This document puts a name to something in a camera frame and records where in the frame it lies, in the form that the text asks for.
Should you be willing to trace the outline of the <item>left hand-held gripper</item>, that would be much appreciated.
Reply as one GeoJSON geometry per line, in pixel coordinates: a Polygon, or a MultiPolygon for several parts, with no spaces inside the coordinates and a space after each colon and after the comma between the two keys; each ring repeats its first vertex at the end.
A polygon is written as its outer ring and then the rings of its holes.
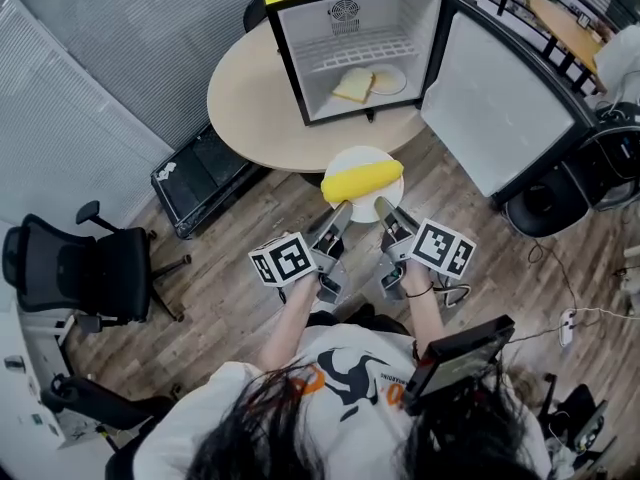
{"type": "Polygon", "coordinates": [[[307,229],[282,235],[251,251],[248,256],[266,287],[276,288],[282,303],[287,302],[284,287],[307,274],[316,274],[320,282],[317,299],[325,304],[337,304],[347,282],[339,267],[344,252],[342,235],[351,222],[353,205],[343,201],[329,207],[307,229]]]}

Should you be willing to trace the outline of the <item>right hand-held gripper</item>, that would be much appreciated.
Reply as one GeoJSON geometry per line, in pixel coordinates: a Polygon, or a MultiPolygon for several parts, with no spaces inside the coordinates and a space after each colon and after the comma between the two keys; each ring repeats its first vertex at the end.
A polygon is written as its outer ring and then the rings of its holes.
{"type": "Polygon", "coordinates": [[[406,297],[400,284],[409,259],[426,266],[433,288],[445,301],[464,301],[471,287],[459,280],[474,253],[475,244],[454,230],[425,219],[421,225],[401,207],[394,207],[378,196],[374,208],[384,228],[378,278],[385,298],[398,301],[406,297]]]}

